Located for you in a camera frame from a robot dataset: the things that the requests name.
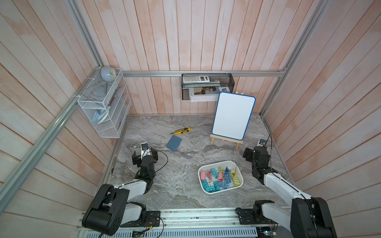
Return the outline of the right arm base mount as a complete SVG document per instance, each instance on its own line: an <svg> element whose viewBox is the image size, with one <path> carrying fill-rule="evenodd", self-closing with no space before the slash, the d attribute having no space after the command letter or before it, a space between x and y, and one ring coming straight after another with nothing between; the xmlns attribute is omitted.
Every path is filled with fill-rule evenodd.
<svg viewBox="0 0 381 238"><path fill-rule="evenodd" d="M239 217L240 224L255 225L272 223L272 220L266 218L262 212L262 205L266 203L274 202L272 200L257 200L251 209L236 208L235 212Z"/></svg>

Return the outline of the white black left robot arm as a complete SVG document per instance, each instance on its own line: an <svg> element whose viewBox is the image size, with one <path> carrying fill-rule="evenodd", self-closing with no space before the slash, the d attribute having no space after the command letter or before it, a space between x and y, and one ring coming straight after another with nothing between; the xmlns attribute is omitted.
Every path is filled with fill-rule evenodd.
<svg viewBox="0 0 381 238"><path fill-rule="evenodd" d="M121 185L101 185L82 218L83 227L99 232L101 236L112 236L120 227L159 226L158 211L148 212L146 205L131 201L151 189L158 151L142 143L140 154L135 152L132 161L140 168L135 178Z"/></svg>

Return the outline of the white plastic storage box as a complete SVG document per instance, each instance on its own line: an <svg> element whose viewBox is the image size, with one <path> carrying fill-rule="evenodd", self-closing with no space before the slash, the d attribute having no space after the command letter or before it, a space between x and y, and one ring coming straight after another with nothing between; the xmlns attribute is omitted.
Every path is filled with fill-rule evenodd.
<svg viewBox="0 0 381 238"><path fill-rule="evenodd" d="M206 194L217 194L243 185L239 167L233 161L223 161L201 166L198 170L199 184Z"/></svg>

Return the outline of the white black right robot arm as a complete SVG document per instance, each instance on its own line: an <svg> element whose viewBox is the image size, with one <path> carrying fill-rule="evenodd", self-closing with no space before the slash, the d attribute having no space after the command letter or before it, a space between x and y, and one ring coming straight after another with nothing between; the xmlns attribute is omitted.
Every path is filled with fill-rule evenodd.
<svg viewBox="0 0 381 238"><path fill-rule="evenodd" d="M337 237L327 202L296 188L271 168L271 156L266 147L246 148L243 158L251 162L253 177L277 193L290 207L287 210L272 200L257 200L248 213L250 221L257 224L273 221L289 230L295 238Z"/></svg>

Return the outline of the teal binder clip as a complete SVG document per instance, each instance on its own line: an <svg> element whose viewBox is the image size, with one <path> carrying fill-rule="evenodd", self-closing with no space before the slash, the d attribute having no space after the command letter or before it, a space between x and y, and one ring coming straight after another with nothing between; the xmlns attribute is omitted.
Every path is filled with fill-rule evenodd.
<svg viewBox="0 0 381 238"><path fill-rule="evenodd" d="M207 183L206 180L202 180L202 181L201 181L201 185L202 185L202 187L203 187L204 190L206 190L206 189L208 188L208 183Z"/></svg>
<svg viewBox="0 0 381 238"><path fill-rule="evenodd" d="M213 174L213 176L214 176L215 178L218 178L218 172L216 171L216 169L212 169L212 170L211 170L211 173Z"/></svg>
<svg viewBox="0 0 381 238"><path fill-rule="evenodd" d="M215 191L220 191L220 181L213 182Z"/></svg>

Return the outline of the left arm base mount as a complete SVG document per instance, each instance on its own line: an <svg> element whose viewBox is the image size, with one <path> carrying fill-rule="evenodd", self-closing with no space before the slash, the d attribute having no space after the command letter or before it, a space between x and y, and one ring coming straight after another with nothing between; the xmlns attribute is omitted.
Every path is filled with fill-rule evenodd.
<svg viewBox="0 0 381 238"><path fill-rule="evenodd" d="M159 227L162 223L160 216L160 211L147 210L146 205L144 204L138 202L130 202L126 205L120 227Z"/></svg>

